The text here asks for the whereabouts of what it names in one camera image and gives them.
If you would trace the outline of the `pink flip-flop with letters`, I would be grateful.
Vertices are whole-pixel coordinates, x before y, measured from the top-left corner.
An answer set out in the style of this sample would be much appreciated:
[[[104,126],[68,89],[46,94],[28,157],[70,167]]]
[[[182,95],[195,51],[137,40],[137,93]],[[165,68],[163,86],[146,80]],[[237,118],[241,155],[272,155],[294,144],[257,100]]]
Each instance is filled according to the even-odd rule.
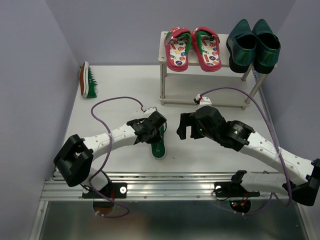
[[[208,27],[201,26],[192,31],[191,39],[200,68],[205,72],[220,70],[222,63],[218,34]]]

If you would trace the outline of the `green loafer shoe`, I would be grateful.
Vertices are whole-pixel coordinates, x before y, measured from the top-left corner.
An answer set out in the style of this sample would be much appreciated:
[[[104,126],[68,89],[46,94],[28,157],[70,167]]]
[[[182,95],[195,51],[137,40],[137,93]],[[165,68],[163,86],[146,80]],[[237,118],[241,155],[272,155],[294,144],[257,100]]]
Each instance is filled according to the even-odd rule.
[[[246,19],[241,19],[228,35],[226,47],[230,54],[229,67],[238,74],[245,73],[255,57],[257,37]]]
[[[264,19],[256,22],[252,33],[256,36],[253,67],[256,72],[267,75],[272,72],[279,60],[281,43]]]

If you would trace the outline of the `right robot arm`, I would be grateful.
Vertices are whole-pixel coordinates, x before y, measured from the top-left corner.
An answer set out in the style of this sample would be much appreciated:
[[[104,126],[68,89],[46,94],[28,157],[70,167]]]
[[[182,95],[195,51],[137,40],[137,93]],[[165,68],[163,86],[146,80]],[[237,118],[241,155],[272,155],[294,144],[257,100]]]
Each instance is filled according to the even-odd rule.
[[[292,200],[313,206],[320,188],[320,160],[298,157],[266,140],[251,126],[238,121],[226,121],[220,112],[205,105],[195,112],[182,113],[177,129],[186,139],[187,127],[192,139],[208,138],[220,146],[253,157],[277,173],[253,173],[238,170],[229,181],[215,182],[218,198],[258,197],[261,192],[291,196]]]

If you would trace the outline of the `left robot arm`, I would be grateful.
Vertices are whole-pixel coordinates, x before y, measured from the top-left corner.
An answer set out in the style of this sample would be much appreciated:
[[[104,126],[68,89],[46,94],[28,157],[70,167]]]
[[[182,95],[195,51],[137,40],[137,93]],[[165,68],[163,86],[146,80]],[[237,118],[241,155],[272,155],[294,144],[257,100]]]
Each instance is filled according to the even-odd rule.
[[[153,111],[147,118],[130,120],[110,133],[83,138],[74,134],[63,144],[53,163],[69,187],[93,183],[95,193],[106,197],[111,193],[111,184],[103,173],[94,175],[97,170],[92,167],[93,161],[122,147],[160,142],[161,127],[166,122],[162,114]]]

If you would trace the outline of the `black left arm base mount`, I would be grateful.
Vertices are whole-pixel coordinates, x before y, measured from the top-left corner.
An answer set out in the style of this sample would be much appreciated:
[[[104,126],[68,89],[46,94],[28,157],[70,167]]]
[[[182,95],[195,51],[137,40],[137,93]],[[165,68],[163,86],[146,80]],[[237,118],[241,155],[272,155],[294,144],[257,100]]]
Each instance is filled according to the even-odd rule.
[[[127,198],[128,184],[126,182],[112,181],[104,171],[99,173],[97,178],[99,181],[107,181],[107,184],[101,190],[98,190],[100,194],[113,200]],[[82,191],[83,199],[103,199],[103,197],[92,190],[91,187],[87,186],[86,188],[87,189],[83,189]]]

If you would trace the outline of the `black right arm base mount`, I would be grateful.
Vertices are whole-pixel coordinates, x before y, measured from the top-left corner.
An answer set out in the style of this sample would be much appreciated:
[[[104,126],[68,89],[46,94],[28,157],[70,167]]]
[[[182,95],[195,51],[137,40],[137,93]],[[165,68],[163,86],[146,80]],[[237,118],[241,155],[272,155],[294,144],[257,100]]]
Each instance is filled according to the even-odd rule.
[[[213,193],[217,198],[242,198],[242,197],[259,197],[259,191],[247,191],[241,183],[243,182],[245,170],[238,170],[230,181],[220,181],[214,183]]]

